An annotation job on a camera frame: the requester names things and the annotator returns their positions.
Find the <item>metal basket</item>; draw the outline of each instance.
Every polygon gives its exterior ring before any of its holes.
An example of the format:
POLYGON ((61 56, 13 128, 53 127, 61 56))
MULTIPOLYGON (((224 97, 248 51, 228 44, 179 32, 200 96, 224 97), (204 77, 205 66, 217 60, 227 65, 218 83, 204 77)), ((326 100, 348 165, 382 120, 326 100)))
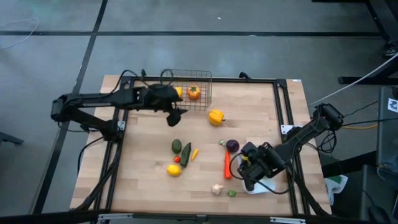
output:
MULTIPOLYGON (((209 71, 199 70, 178 70, 172 69, 173 79, 171 85, 174 87, 182 87, 182 101, 177 102, 177 106, 181 109, 190 111, 206 111, 211 105, 211 78, 213 74, 209 71), (200 88, 201 95, 197 100, 191 100, 188 96, 190 85, 196 85, 200 88)), ((170 78, 170 70, 167 70, 164 78, 170 78)))

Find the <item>cucumber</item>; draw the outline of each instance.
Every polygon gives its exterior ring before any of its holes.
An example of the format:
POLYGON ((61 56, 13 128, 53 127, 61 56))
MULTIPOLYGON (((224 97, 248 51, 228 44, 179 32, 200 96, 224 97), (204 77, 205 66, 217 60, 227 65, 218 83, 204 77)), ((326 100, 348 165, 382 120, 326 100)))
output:
POLYGON ((174 139, 174 141, 172 142, 172 150, 175 154, 181 152, 181 141, 179 139, 174 139))
POLYGON ((189 161, 189 156, 191 154, 191 143, 188 143, 185 147, 184 150, 181 153, 181 161, 180 165, 182 167, 186 167, 188 165, 189 161))

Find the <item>wooden tabletop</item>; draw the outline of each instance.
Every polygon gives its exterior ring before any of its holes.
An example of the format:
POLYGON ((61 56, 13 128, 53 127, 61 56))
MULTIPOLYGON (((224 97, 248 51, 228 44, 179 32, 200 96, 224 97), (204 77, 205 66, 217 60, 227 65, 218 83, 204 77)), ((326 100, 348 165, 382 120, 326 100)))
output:
MULTIPOLYGON (((116 75, 105 76, 101 92, 111 91, 117 79, 116 75)), ((287 80, 287 84, 295 124, 305 124, 310 117, 302 83, 300 80, 287 80)), ((284 105, 282 91, 280 95, 284 105)), ((241 180, 225 180, 223 177, 225 150, 218 144, 220 139, 236 139, 241 146, 248 141, 256 145, 264 141, 273 146, 281 143, 272 85, 213 82, 212 104, 208 110, 214 108, 225 113, 226 121, 220 127, 214 127, 208 122, 206 111, 189 111, 172 128, 167 126, 167 113, 130 112, 112 211, 217 215, 292 214, 288 194, 249 195, 244 192, 241 180), (188 163, 181 176, 171 177, 166 168, 174 163, 170 146, 176 138, 181 140, 183 146, 191 142, 192 150, 199 149, 199 153, 194 161, 188 163), (214 196, 211 193, 214 184, 224 185, 221 195, 214 196), (228 197, 228 190, 237 191, 236 197, 228 197)), ((111 119, 113 111, 114 108, 97 108, 95 116, 111 119)), ((88 142, 98 137, 100 133, 91 133, 88 142)), ((86 149, 71 208, 81 204, 97 184, 105 147, 106 142, 99 142, 86 149)), ((300 155, 309 191, 323 209, 330 212, 317 151, 304 146, 300 155)), ((236 172, 236 168, 234 163, 233 172, 236 172)), ((277 191, 287 188, 284 171, 273 180, 277 191)), ((104 188, 101 208, 104 207, 107 192, 108 186, 104 188)), ((296 195, 299 211, 302 212, 297 187, 296 195)))

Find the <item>concrete floor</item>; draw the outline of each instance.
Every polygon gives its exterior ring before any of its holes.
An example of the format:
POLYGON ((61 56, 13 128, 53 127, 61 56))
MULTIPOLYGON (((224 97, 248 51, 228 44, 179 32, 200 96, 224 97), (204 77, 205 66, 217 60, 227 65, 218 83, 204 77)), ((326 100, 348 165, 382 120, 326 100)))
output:
MULTIPOLYGON (((101 2, 3 0, 0 26, 37 17, 39 30, 91 31, 101 2)), ((13 24, 0 30, 32 27, 34 24, 13 24)), ((311 0, 109 0, 99 29, 377 32, 364 4, 311 0)), ((51 101, 71 92, 89 38, 33 36, 0 50, 0 131, 25 140, 22 146, 2 144, 0 148, 2 216, 26 214, 31 208, 58 130, 49 116, 51 101)), ((0 47, 21 39, 0 35, 0 47)), ((105 74, 119 74, 126 68, 144 68, 150 74, 158 74, 163 68, 209 70, 215 77, 236 77, 245 71, 258 78, 301 79, 307 102, 311 103, 341 88, 337 77, 360 77, 383 63, 383 44, 380 38, 359 37, 101 36, 96 38, 81 92, 98 91, 105 74)), ((343 114, 349 113, 376 100, 378 89, 354 86, 327 102, 343 114)), ((347 122, 374 119, 376 113, 377 106, 372 106, 347 122)), ((86 134, 68 133, 45 212, 68 210, 77 157, 86 138, 86 134)), ((346 159, 375 147, 376 129, 341 130, 333 155, 346 159)))

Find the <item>carrot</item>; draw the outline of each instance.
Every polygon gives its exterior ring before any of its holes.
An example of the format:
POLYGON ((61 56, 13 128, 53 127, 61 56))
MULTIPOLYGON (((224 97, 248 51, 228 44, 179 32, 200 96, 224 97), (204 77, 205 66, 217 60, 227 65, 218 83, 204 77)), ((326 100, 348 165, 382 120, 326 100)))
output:
POLYGON ((228 150, 225 151, 225 160, 224 160, 224 178, 232 179, 231 171, 229 169, 229 163, 231 162, 231 157, 229 156, 228 150))

